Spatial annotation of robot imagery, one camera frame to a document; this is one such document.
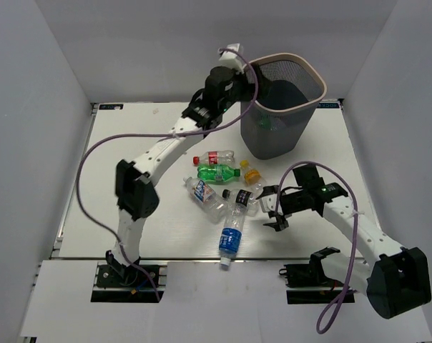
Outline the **clear bottle black cap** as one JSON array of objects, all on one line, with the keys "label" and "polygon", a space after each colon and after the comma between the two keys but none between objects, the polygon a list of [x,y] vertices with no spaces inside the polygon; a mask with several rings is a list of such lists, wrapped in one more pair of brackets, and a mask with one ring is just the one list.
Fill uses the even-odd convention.
[{"label": "clear bottle black cap", "polygon": [[224,189],[222,191],[222,198],[227,203],[237,204],[246,208],[249,217],[254,217],[259,209],[255,195],[245,189]]}]

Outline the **clear bottle yellow label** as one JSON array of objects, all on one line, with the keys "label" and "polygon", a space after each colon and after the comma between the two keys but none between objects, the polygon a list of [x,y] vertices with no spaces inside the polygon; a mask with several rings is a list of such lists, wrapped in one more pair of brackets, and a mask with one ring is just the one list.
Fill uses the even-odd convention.
[{"label": "clear bottle yellow label", "polygon": [[240,162],[240,171],[249,190],[256,197],[259,197],[263,193],[264,187],[267,186],[267,181],[262,174],[248,160]]}]

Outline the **clear bottle blue white label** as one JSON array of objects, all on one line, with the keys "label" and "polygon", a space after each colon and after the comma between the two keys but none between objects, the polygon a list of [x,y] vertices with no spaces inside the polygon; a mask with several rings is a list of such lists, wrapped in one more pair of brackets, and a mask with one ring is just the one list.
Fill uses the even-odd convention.
[{"label": "clear bottle blue white label", "polygon": [[227,202],[207,182],[193,177],[184,177],[183,182],[192,200],[211,222],[218,223],[225,216]]}]

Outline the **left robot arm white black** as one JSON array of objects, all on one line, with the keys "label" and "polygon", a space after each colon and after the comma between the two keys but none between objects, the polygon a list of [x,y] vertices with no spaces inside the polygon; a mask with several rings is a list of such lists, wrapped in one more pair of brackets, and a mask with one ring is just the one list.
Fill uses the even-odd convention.
[{"label": "left robot arm white black", "polygon": [[117,164],[115,194],[120,240],[106,253],[106,260],[121,284],[130,285],[137,280],[139,242],[146,218],[159,205],[155,187],[162,175],[202,141],[209,130],[219,126],[223,114],[233,104],[263,98],[270,85],[258,64],[242,72],[224,66],[213,68],[204,87],[194,94],[172,127],[171,135],[133,161],[121,160]]}]

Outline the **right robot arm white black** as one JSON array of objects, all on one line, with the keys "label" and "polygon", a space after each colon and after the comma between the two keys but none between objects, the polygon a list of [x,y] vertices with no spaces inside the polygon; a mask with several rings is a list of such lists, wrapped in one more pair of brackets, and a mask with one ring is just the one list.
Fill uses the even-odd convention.
[{"label": "right robot arm white black", "polygon": [[348,187],[326,184],[313,164],[293,169],[296,187],[264,187],[262,211],[273,219],[269,225],[279,232],[288,227],[288,217],[314,211],[336,227],[359,252],[356,262],[339,249],[326,247],[310,255],[308,265],[291,273],[293,287],[325,285],[335,280],[368,298],[372,308],[390,319],[431,301],[426,255],[407,248],[382,232],[354,205]]}]

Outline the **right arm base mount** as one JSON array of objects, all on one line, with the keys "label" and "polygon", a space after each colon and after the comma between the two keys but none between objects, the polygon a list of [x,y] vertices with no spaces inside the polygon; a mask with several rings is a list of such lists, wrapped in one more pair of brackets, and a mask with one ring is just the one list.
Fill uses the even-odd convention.
[{"label": "right arm base mount", "polygon": [[278,274],[285,280],[288,304],[328,304],[343,290],[343,283],[319,277],[309,264],[285,264]]}]

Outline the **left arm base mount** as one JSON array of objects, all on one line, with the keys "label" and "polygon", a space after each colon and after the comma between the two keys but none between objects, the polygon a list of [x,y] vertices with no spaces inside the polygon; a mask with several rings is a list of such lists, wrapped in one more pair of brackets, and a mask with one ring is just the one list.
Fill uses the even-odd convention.
[{"label": "left arm base mount", "polygon": [[98,264],[92,287],[91,303],[157,304],[166,284],[166,266],[144,265],[154,282],[159,297],[147,276],[135,269],[126,279],[121,278],[108,264]]}]

